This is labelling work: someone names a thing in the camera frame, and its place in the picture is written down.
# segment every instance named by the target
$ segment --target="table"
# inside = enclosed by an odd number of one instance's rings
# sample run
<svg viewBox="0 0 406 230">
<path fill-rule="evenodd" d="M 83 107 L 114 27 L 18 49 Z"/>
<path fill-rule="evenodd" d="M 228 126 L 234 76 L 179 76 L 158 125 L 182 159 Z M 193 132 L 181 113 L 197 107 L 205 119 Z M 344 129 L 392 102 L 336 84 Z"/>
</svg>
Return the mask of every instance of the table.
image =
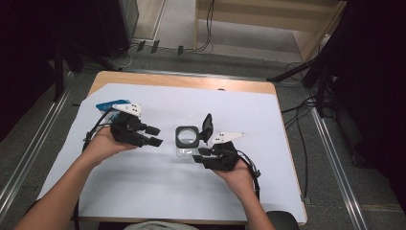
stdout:
<svg viewBox="0 0 406 230">
<path fill-rule="evenodd" d="M 198 20 L 207 19 L 212 0 L 196 0 L 194 43 Z M 215 0 L 213 21 L 293 31 L 302 59 L 307 61 L 323 37 L 334 30 L 346 3 L 337 0 Z"/>
<path fill-rule="evenodd" d="M 275 87 L 258 81 L 194 78 L 182 74 L 98 73 L 39 197 L 78 157 L 85 132 L 101 116 L 95 104 L 118 99 L 141 103 L 142 122 L 161 128 L 158 138 L 164 142 L 160 148 L 142 147 L 122 152 L 94 169 L 80 196 L 79 219 L 245 224 L 243 209 L 224 181 L 201 164 L 195 164 L 191 157 L 176 156 L 176 127 L 201 127 L 210 111 L 214 135 L 220 130 L 247 134 L 234 144 L 262 172 L 259 184 L 265 210 L 287 211 L 299 223 L 306 222 Z M 249 114 L 255 107 L 255 114 Z"/>
</svg>

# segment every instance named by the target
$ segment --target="human hand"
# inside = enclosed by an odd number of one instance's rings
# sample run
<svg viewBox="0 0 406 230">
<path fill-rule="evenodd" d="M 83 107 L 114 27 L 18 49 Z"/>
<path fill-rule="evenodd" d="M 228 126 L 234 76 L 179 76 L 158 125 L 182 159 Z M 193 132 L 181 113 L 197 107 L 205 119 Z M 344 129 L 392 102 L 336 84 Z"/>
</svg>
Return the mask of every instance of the human hand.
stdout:
<svg viewBox="0 0 406 230">
<path fill-rule="evenodd" d="M 127 143 L 116 142 L 113 135 L 111 135 L 110 127 L 104 127 L 96 133 L 87 148 L 81 154 L 81 157 L 97 166 L 103 160 L 121 151 L 135 150 L 136 148 L 136 146 L 131 146 Z"/>
<path fill-rule="evenodd" d="M 242 160 L 238 160 L 236 166 L 231 171 L 213 171 L 224 179 L 230 190 L 239 198 L 254 193 L 253 178 L 248 171 L 247 165 Z"/>
</svg>

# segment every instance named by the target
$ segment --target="forearm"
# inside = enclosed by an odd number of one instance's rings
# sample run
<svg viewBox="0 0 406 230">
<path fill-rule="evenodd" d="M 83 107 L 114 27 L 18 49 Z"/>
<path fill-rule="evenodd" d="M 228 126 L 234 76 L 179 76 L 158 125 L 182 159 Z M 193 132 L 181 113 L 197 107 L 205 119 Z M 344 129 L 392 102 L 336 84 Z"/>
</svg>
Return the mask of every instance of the forearm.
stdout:
<svg viewBox="0 0 406 230">
<path fill-rule="evenodd" d="M 274 230 L 274 226 L 266 216 L 255 193 L 247 193 L 239 197 L 244 208 L 250 230 Z"/>
<path fill-rule="evenodd" d="M 78 158 L 15 229 L 66 229 L 87 177 L 95 166 Z"/>
</svg>

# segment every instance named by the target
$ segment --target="person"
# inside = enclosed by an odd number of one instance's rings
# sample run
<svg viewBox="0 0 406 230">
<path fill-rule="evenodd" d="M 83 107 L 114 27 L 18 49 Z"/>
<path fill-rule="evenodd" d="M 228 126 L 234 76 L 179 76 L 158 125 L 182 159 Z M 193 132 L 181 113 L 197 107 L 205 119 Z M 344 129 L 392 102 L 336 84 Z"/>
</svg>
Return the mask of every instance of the person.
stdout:
<svg viewBox="0 0 406 230">
<path fill-rule="evenodd" d="M 90 172 L 103 160 L 121 151 L 134 149 L 136 147 L 129 144 L 116 142 L 110 127 L 102 128 L 54 187 L 17 223 L 15 229 L 67 229 Z M 255 195 L 252 177 L 241 160 L 232 171 L 215 173 L 224 179 L 241 202 L 250 230 L 275 229 Z"/>
</svg>

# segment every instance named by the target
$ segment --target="person's right hand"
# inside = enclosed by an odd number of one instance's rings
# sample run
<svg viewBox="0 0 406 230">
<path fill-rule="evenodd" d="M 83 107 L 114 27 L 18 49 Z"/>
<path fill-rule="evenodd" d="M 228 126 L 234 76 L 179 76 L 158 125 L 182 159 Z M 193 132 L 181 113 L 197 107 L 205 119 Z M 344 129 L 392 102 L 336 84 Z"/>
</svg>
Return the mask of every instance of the person's right hand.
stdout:
<svg viewBox="0 0 406 230">
<path fill-rule="evenodd" d="M 239 198 L 244 195 L 254 193 L 253 178 L 248 171 L 247 165 L 242 160 L 238 160 L 236 166 L 231 171 L 213 171 L 224 179 L 230 190 Z"/>
</svg>

